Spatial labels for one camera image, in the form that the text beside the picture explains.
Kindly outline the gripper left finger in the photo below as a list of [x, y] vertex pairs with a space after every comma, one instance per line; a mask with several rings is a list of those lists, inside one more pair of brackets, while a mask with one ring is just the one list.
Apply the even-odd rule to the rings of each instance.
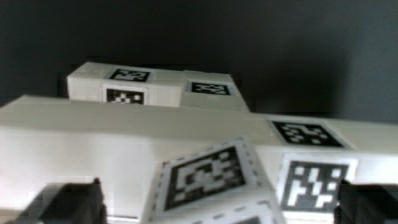
[[43, 188], [15, 224], [107, 224], [100, 179], [91, 183], [52, 183]]

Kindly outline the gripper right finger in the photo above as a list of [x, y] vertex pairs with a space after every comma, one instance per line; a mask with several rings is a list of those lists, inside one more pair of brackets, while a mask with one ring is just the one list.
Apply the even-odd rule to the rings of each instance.
[[335, 224], [398, 224], [398, 184], [342, 181]]

